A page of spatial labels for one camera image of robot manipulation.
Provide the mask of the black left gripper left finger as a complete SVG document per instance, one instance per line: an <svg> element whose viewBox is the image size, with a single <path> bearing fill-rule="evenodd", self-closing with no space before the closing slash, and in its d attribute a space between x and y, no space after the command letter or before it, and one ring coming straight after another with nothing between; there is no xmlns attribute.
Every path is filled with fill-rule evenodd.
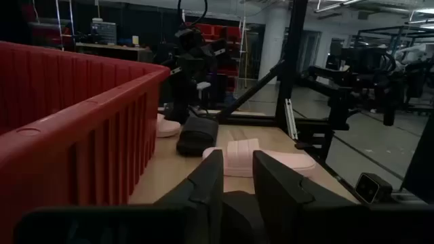
<svg viewBox="0 0 434 244"><path fill-rule="evenodd" d="M177 186L156 201L180 208L178 217L167 221L165 237L170 244L220 244L223 196L221 150L213 150Z"/></svg>

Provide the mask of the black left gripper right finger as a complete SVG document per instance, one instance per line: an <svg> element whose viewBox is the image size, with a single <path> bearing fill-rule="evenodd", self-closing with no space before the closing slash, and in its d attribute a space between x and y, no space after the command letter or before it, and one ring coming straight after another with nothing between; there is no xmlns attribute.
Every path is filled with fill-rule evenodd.
<svg viewBox="0 0 434 244"><path fill-rule="evenodd" d="M271 244L352 244L358 205L265 152L253 153L255 195Z"/></svg>

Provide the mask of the pink slide sandal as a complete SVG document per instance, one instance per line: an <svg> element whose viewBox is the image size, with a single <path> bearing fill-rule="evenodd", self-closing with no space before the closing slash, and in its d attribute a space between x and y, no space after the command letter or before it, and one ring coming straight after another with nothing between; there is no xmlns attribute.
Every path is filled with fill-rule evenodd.
<svg viewBox="0 0 434 244"><path fill-rule="evenodd" d="M169 121L165 119L165 116L157 114L157 137L168 138L175 136L180 132L181 124L177 121Z"/></svg>
<svg viewBox="0 0 434 244"><path fill-rule="evenodd" d="M214 150L221 150L223 152L224 175L229 177L253 177L252 163L253 152L255 150L261 150L268 156L304 176L311 175L316 166L316 162L308 155L261 149L257 138L230 141L224 148L207 148L203 151L202 158L205 159Z"/></svg>

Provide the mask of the black slide sandal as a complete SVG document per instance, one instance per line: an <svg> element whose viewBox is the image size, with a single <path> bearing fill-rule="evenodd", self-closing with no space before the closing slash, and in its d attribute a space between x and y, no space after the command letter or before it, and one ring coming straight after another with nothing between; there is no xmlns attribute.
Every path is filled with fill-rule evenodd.
<svg viewBox="0 0 434 244"><path fill-rule="evenodd" d="M201 157L204 150L215 147L218 123L211 119L189 117L176 144L177 152L186 157Z"/></svg>

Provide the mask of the red ribbed plastic bin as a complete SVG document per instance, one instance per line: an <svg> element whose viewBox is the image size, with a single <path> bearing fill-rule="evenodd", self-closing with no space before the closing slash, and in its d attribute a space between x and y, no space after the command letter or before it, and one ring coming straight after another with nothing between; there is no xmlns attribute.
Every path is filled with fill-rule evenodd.
<svg viewBox="0 0 434 244"><path fill-rule="evenodd" d="M0 41L0 244L36 208L129 201L155 151L169 73Z"/></svg>

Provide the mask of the shelf rack with red bins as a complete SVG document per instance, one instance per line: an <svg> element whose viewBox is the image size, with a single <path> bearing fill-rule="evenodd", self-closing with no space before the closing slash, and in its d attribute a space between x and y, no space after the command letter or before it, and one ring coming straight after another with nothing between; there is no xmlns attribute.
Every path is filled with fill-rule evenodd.
<svg viewBox="0 0 434 244"><path fill-rule="evenodd" d="M233 91L239 77L241 61L241 30L238 26L197 24L207 44L224 41L224 51L216 56L217 77L226 82L226 89Z"/></svg>

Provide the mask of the white round column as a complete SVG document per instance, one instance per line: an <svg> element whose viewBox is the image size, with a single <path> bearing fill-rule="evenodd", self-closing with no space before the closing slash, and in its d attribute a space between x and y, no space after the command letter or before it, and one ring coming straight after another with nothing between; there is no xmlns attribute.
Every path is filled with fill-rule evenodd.
<svg viewBox="0 0 434 244"><path fill-rule="evenodd" d="M285 29L290 20L287 3L276 3L265 15L265 30L258 78L262 79L281 58Z"/></svg>

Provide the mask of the wooden workbench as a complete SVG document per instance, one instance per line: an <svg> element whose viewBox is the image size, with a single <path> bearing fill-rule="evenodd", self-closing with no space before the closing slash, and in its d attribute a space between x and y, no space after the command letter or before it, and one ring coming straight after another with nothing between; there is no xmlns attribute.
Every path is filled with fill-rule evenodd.
<svg viewBox="0 0 434 244"><path fill-rule="evenodd" d="M122 60L152 63L154 54L150 49L142 47L126 47L120 45L103 45L95 43L76 43L75 49L82 54L104 56Z"/></svg>

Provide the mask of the grey small-parts drawer cabinet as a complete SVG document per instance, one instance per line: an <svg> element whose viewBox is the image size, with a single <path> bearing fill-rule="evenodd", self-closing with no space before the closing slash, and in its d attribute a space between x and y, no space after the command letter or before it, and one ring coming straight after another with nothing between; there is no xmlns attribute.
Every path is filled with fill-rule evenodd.
<svg viewBox="0 0 434 244"><path fill-rule="evenodd" d="M93 21L91 23L91 36L96 43L116 45L117 25L113 22Z"/></svg>

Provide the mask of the black robot workstation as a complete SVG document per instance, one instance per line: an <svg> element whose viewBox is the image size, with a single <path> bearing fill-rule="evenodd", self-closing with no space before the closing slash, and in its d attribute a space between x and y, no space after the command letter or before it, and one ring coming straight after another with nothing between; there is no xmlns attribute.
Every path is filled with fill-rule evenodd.
<svg viewBox="0 0 434 244"><path fill-rule="evenodd" d="M428 104L411 104L424 88L434 89L434 28L390 26L360 30L350 47L330 52L335 68L310 66L301 82L329 98L328 123L345 129L360 110L383 115L392 126L396 111L434 113Z"/></svg>

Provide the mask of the white bracket on frame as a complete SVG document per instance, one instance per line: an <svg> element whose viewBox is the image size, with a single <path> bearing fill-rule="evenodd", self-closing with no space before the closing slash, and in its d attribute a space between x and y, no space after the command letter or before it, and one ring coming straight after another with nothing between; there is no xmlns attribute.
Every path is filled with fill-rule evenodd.
<svg viewBox="0 0 434 244"><path fill-rule="evenodd" d="M293 140L298 140L298 130L296 129L294 111L292 108L292 101L287 98L285 99L285 117L286 117L289 136Z"/></svg>

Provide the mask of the black aluminium table frame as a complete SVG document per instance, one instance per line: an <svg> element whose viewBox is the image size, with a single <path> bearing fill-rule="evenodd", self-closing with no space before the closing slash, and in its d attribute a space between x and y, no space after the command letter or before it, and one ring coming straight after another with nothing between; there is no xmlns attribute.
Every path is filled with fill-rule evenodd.
<svg viewBox="0 0 434 244"><path fill-rule="evenodd" d="M270 69L253 88L234 103L215 115L215 119L224 125L250 125L278 127L284 132L290 131L289 119L286 115L285 99L291 98L300 37L304 28L304 19L308 0L294 0L290 15L288 39L285 44L283 59ZM281 75L283 81L279 86L276 112L273 117L254 115L234 115L233 112L261 90L269 81ZM399 200L412 199L434 205L434 115L429 117L424 131L410 161L409 171L404 177L401 189L395 193Z"/></svg>

